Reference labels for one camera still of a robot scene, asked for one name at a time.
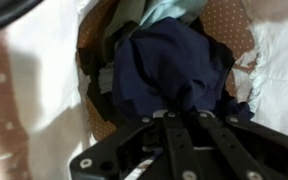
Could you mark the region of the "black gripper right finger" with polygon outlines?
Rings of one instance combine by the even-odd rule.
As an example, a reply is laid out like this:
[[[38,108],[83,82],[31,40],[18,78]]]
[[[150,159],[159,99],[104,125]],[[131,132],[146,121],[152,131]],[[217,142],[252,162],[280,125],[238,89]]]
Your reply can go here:
[[[198,125],[206,130],[239,180],[271,180],[230,129],[209,111],[199,111]]]

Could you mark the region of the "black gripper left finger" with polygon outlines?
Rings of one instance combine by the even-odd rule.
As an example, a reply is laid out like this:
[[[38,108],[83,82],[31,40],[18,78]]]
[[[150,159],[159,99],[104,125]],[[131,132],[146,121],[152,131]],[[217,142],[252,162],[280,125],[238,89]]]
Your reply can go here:
[[[162,129],[163,152],[140,180],[203,180],[204,175],[180,115],[165,112],[156,122]]]

